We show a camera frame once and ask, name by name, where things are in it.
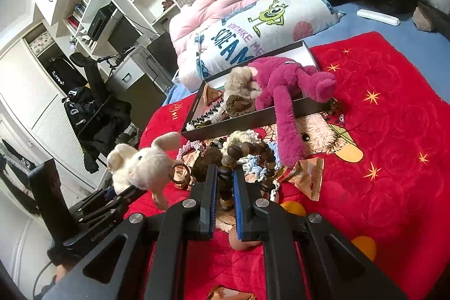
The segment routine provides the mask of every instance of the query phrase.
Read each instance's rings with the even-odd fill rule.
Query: lotso bear plush
[[[134,185],[152,193],[152,199],[160,210],[167,210],[168,202],[163,189],[174,178],[174,165],[166,152],[178,149],[181,135],[168,132],[157,137],[148,148],[137,150],[127,144],[118,144],[108,154],[107,167],[112,173],[116,194]]]
[[[307,157],[307,149],[297,131],[292,97],[301,92],[316,102],[327,102],[336,90],[336,77],[286,57],[258,58],[248,66],[262,91],[255,99],[256,110],[275,106],[281,163],[294,167]]]

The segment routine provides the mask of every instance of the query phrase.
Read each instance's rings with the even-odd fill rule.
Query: red blanket
[[[321,154],[325,171],[320,200],[310,201],[291,183],[282,184],[281,198],[300,201],[307,212],[319,212],[349,239],[372,237],[378,249],[375,263],[410,299],[421,299],[450,260],[449,105],[378,33],[318,46],[312,52],[322,70],[336,74],[335,96],[345,113],[340,120],[345,118],[345,134],[363,157],[350,163],[337,153]],[[183,100],[183,107],[192,98]],[[168,125],[164,116],[173,113],[170,109],[174,107],[150,121],[145,146],[181,128],[184,118],[172,120],[169,130],[157,123],[165,120]],[[174,203],[188,193],[169,185],[166,195]],[[133,212],[159,211],[145,194],[131,205],[129,213]],[[190,243],[185,299],[205,299],[217,284],[264,300],[262,248],[235,252],[227,235],[217,230],[211,242]]]

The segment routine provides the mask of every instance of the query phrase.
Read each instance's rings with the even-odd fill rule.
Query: drawer handle
[[[131,74],[130,74],[130,73],[127,73],[127,75],[126,75],[125,77],[122,78],[122,81],[125,82],[125,83],[128,83],[130,80],[131,80]]]

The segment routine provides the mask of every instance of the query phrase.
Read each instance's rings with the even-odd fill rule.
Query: white plush mouse
[[[127,144],[118,144],[107,157],[107,166],[112,173],[116,193],[119,194],[134,185],[151,191],[156,207],[167,210],[168,202],[163,189],[172,181],[172,167],[177,162],[166,152],[179,148],[180,141],[181,135],[178,132],[168,132],[157,137],[149,148],[141,150]]]

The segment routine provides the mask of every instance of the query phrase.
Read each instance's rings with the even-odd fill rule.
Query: blue bed sheet
[[[361,8],[369,9],[352,3],[336,7],[346,15],[329,29],[307,37],[305,42],[308,47],[346,40],[371,31],[379,32],[416,66],[434,91],[450,103],[450,42],[440,33],[418,31],[411,17],[402,20],[399,26],[391,26],[357,16],[356,12]],[[163,105],[190,94],[182,84],[175,85]]]

